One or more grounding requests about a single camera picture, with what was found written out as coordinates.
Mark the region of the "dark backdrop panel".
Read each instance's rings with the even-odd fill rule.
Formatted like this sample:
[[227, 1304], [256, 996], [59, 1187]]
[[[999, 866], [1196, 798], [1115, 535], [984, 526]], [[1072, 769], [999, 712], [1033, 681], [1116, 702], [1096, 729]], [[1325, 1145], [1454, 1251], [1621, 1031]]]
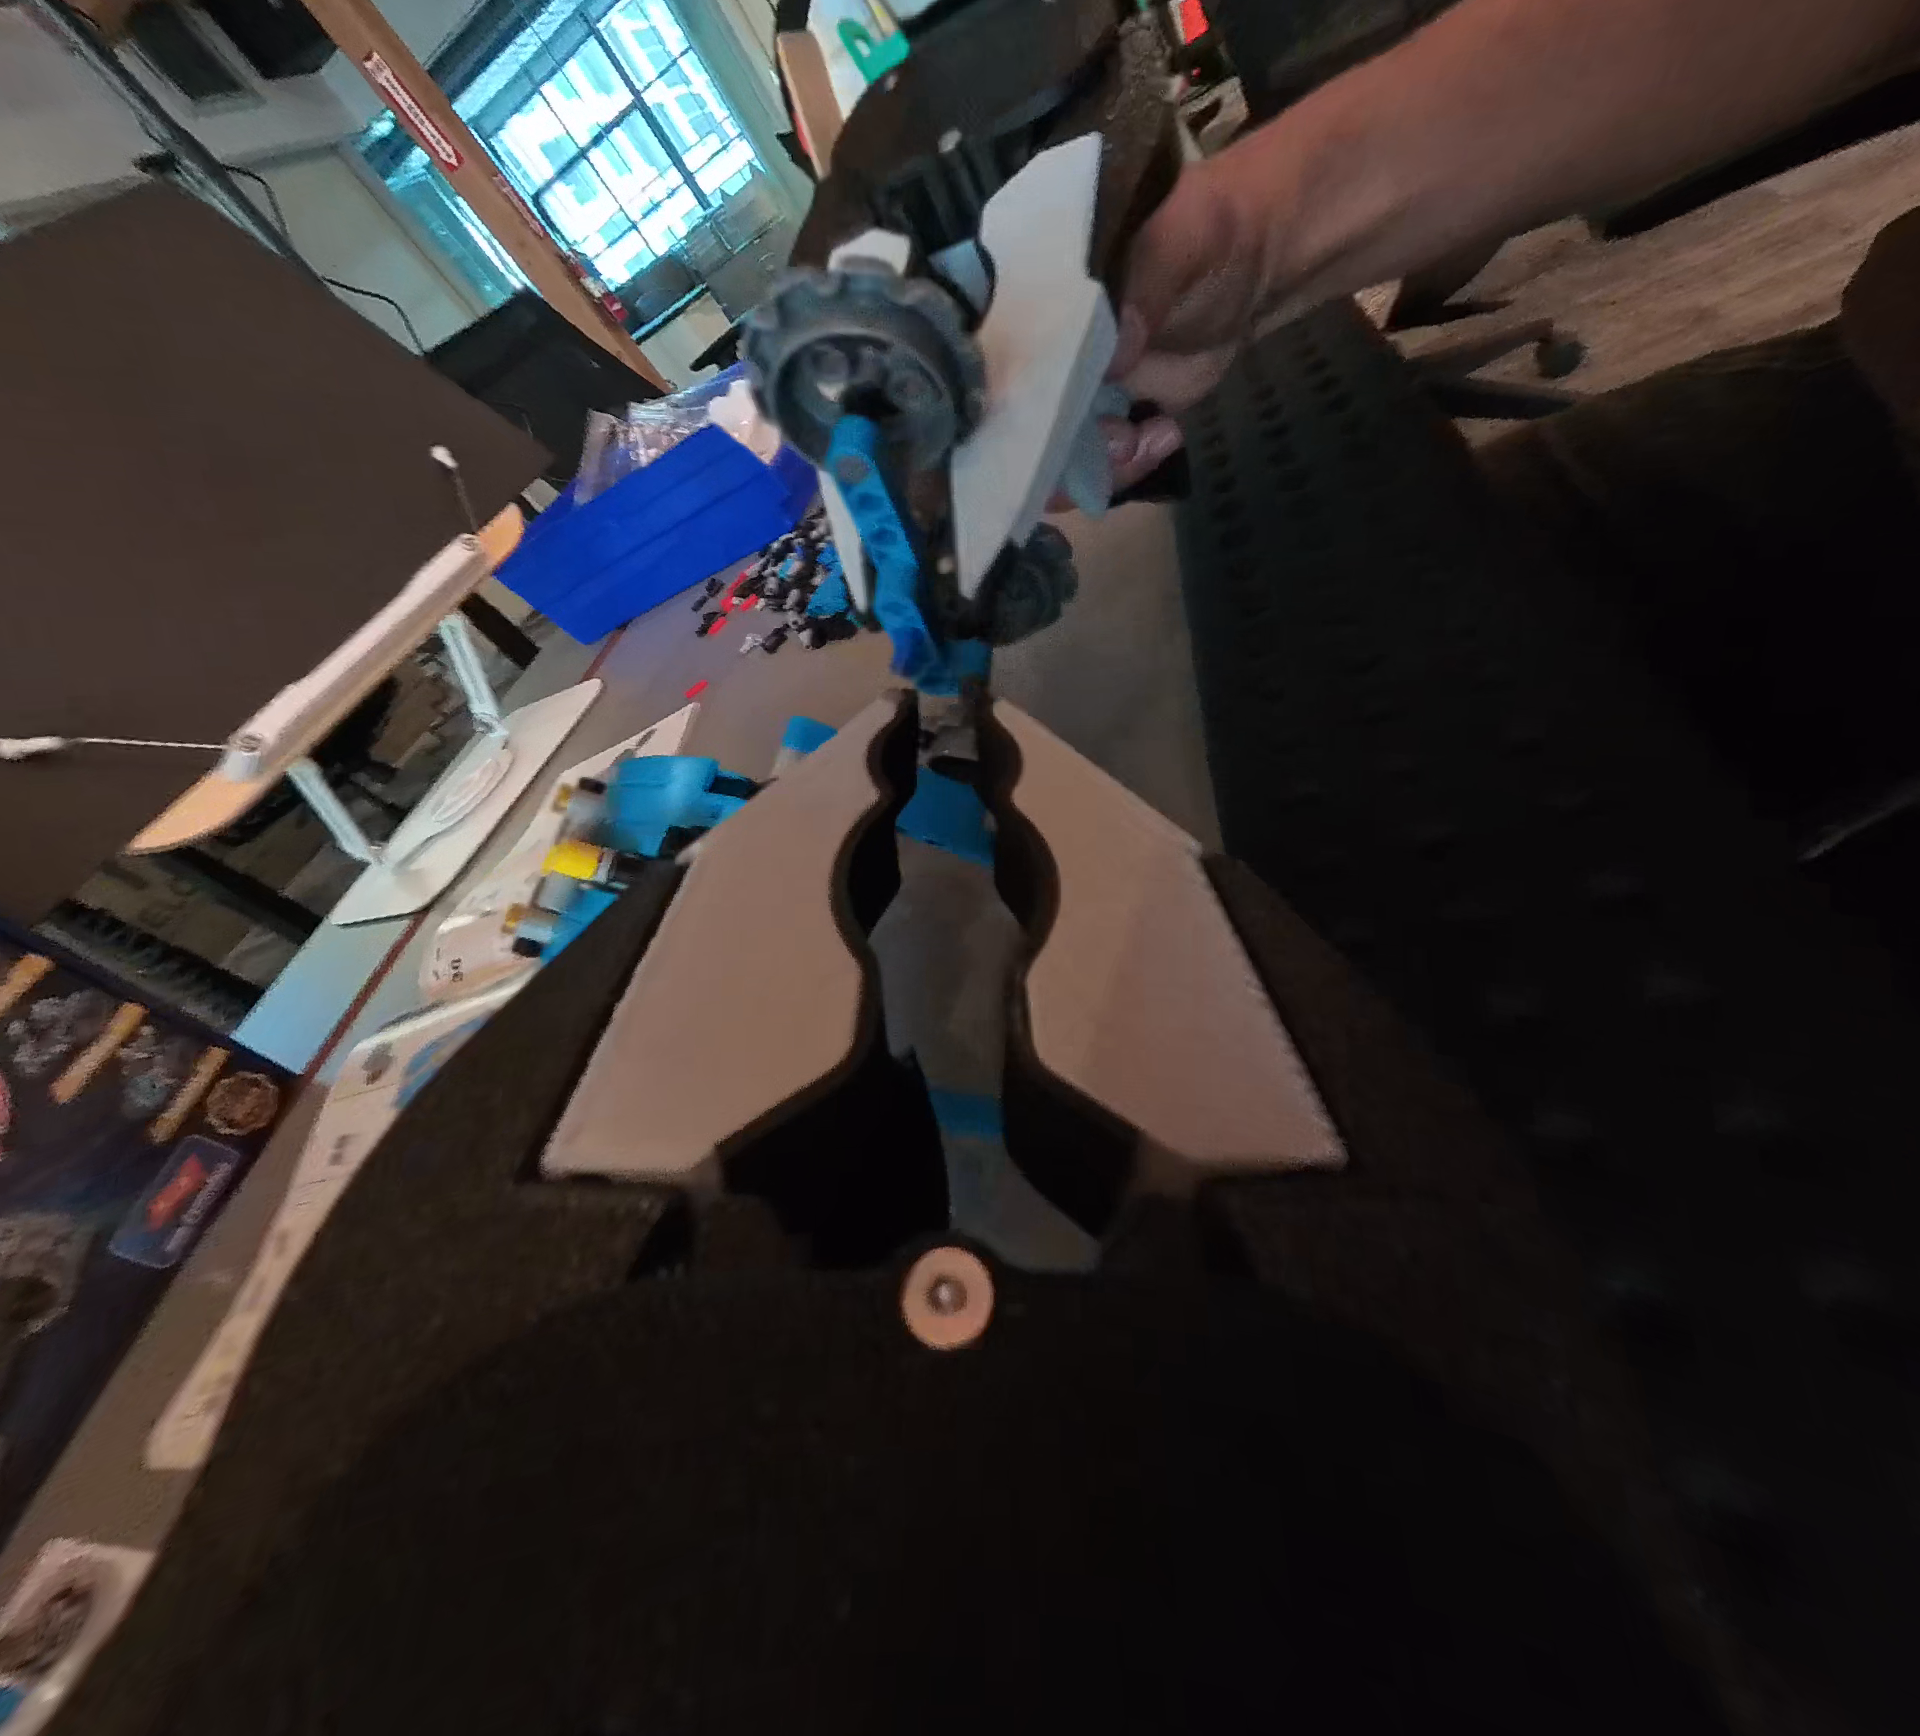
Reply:
[[4, 918], [115, 859], [545, 449], [227, 214], [4, 243]]

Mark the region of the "clear bags of parts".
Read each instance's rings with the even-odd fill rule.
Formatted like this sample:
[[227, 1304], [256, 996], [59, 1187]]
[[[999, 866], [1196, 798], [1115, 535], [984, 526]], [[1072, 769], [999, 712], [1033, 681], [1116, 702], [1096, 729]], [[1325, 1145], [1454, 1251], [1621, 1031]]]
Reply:
[[706, 429], [723, 432], [764, 464], [782, 450], [782, 432], [755, 402], [748, 366], [733, 364], [665, 397], [633, 402], [621, 415], [592, 408], [569, 484], [573, 502], [594, 502]]

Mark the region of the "blue beam with grey wheels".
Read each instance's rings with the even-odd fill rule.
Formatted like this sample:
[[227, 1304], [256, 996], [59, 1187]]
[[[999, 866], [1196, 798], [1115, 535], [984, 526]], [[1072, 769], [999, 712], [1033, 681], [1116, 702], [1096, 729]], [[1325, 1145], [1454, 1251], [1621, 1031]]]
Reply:
[[741, 329], [762, 418], [821, 477], [852, 619], [919, 698], [919, 764], [969, 790], [995, 656], [1081, 595], [1058, 525], [1017, 514], [981, 539], [961, 514], [954, 463], [991, 423], [978, 318], [900, 235], [869, 230], [790, 264]]

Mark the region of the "pile of small brick parts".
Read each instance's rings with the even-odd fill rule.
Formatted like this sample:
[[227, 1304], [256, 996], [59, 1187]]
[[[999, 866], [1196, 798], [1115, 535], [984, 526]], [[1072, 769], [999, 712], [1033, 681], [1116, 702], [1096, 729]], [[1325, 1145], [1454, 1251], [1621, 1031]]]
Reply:
[[826, 507], [814, 505], [782, 539], [730, 576], [711, 576], [688, 618], [702, 642], [730, 646], [741, 659], [782, 649], [819, 655], [864, 635]]

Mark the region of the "blue sticker sheet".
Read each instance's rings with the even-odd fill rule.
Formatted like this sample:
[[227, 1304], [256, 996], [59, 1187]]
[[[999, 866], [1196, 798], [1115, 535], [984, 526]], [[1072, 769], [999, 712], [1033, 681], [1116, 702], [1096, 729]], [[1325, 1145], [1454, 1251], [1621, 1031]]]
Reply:
[[345, 1058], [246, 1286], [146, 1434], [146, 1472], [197, 1475], [210, 1463], [253, 1351], [335, 1203], [413, 1100], [523, 987], [524, 979], [508, 979], [401, 1017]]

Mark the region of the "white tube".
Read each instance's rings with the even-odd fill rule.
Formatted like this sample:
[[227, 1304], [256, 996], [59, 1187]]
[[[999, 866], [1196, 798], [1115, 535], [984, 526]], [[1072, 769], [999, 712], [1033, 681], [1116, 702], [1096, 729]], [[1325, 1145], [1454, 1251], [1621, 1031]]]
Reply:
[[304, 759], [444, 618], [458, 611], [492, 570], [493, 555], [473, 532], [441, 549], [397, 597], [229, 738], [215, 766], [218, 779], [232, 783], [269, 780]]

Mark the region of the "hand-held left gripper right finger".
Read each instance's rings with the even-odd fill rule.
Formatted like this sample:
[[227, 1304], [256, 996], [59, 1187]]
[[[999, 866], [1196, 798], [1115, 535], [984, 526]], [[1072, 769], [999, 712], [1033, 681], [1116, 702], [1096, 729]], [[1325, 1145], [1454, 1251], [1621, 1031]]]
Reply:
[[1041, 1072], [1192, 1172], [1342, 1169], [1201, 842], [1013, 702], [992, 722], [1048, 859], [1023, 987]]

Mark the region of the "wooden post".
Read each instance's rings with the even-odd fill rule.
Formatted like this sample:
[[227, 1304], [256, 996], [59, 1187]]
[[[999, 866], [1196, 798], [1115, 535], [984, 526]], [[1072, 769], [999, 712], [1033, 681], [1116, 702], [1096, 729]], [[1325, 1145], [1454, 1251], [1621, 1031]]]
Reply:
[[307, 13], [348, 53], [359, 73], [384, 95], [407, 135], [430, 156], [444, 180], [461, 194], [480, 225], [513, 259], [542, 298], [579, 332], [613, 352], [627, 370], [658, 391], [668, 381], [640, 352], [633, 336], [614, 325], [602, 298], [580, 280], [539, 214], [508, 184], [493, 156], [455, 112], [445, 91], [430, 67], [404, 46], [393, 22], [373, 0], [301, 0]]

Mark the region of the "blue toy robot body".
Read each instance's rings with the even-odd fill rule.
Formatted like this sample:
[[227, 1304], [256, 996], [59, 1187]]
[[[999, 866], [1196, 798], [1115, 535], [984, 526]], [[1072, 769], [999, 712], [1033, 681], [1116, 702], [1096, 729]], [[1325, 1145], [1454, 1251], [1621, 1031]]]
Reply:
[[501, 866], [492, 914], [508, 966], [563, 952], [648, 867], [679, 859], [741, 812], [764, 780], [716, 759], [635, 743], [594, 776], [562, 780]]

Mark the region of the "black mesh office chair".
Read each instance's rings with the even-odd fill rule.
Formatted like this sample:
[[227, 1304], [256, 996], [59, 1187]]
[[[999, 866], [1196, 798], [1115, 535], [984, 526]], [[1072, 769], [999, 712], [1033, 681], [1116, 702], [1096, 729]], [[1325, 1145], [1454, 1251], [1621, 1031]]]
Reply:
[[1353, 308], [1191, 418], [1226, 853], [1523, 1141], [1574, 1232], [1917, 1321], [1917, 1004]]

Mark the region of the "person's right forearm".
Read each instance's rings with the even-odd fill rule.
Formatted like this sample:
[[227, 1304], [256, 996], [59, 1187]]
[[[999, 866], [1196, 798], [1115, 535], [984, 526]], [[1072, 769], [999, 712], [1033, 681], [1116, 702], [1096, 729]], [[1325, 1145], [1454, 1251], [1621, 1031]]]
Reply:
[[1917, 56], [1917, 0], [1464, 0], [1219, 168], [1250, 308], [1662, 188]]

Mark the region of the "blue robot kit box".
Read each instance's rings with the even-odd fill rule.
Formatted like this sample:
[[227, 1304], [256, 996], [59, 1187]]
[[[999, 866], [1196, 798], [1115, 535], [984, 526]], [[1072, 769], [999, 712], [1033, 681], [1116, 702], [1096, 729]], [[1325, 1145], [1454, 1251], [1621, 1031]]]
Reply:
[[291, 1072], [4, 928], [4, 1537], [294, 1091]]

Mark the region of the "blue plastic bin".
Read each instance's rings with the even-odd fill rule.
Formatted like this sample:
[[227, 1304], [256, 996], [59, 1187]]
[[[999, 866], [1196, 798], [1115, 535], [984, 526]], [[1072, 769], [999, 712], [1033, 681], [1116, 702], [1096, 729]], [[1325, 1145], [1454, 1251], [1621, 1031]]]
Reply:
[[814, 497], [805, 453], [762, 459], [726, 429], [700, 429], [590, 502], [568, 487], [497, 581], [590, 646], [779, 542]]

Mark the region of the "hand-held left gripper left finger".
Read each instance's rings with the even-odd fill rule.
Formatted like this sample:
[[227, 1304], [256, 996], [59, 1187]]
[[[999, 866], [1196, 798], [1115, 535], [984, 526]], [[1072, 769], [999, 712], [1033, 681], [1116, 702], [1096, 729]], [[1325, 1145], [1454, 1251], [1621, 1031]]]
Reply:
[[916, 1166], [859, 918], [900, 886], [914, 750], [916, 698], [876, 695], [693, 846], [542, 1176], [775, 1190]]

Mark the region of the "bright window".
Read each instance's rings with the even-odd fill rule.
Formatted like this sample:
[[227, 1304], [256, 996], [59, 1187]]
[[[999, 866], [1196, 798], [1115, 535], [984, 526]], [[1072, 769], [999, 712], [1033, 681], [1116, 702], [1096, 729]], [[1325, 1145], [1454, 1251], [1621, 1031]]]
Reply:
[[686, 0], [483, 0], [432, 61], [458, 118], [633, 316], [726, 285], [782, 199]]

